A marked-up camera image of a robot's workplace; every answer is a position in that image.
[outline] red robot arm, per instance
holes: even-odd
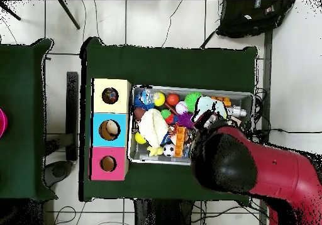
[[[322,185],[305,156],[254,143],[238,128],[217,124],[197,136],[190,158],[201,185],[282,199],[296,225],[322,225]]]

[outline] green cloth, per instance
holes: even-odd
[[[128,45],[103,46],[98,38],[86,40],[80,53],[80,56],[84,57],[82,86],[86,85],[86,119],[82,124],[85,126],[84,186],[81,179],[80,198],[84,195],[85,200],[91,197],[137,197],[241,200],[247,203],[247,196],[214,192],[201,187],[189,166],[131,163],[124,181],[88,180],[91,79],[126,79],[132,85],[161,85],[253,94],[256,55],[255,47],[246,50],[189,50]]]
[[[0,138],[0,198],[55,198],[42,182],[42,60],[51,44],[44,39],[32,46],[0,45],[0,108],[8,117]]]

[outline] yellow box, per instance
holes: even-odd
[[[94,112],[129,113],[130,92],[131,84],[127,80],[95,78]]]

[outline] gray bin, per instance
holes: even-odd
[[[131,89],[131,103],[133,105],[136,95],[144,90],[145,85],[134,85]],[[148,88],[153,89],[154,92],[161,92],[165,96],[169,94],[177,94],[180,97],[180,101],[183,101],[186,95],[191,92],[200,92],[204,96],[209,97],[229,97],[232,106],[240,106],[242,109],[246,110],[247,115],[245,117],[240,117],[241,127],[246,129],[253,129],[255,127],[253,114],[255,110],[255,99],[254,95],[247,92],[231,92],[231,91],[216,91],[216,90],[205,90],[205,89],[188,89],[188,88],[178,88],[178,87],[162,87],[162,86],[148,86]],[[161,107],[155,107],[158,110],[166,109],[164,105]],[[132,133],[132,127],[134,127],[134,115],[130,116],[129,125],[129,137],[128,137],[128,158],[132,162],[139,163],[158,163],[158,164],[174,164],[174,165],[190,165],[190,159],[188,158],[169,158],[165,155],[158,156],[148,156],[148,144],[144,145],[138,144],[135,141],[134,133]]]

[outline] toy block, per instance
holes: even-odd
[[[128,113],[131,84],[120,79],[94,79],[95,113]]]
[[[186,132],[185,127],[178,127],[177,133],[175,134],[177,136],[177,139],[175,142],[174,156],[177,158],[182,157],[182,152],[184,149],[184,133],[185,132]]]
[[[94,113],[93,146],[127,147],[128,114]]]
[[[89,180],[122,181],[128,171],[126,148],[93,147]]]

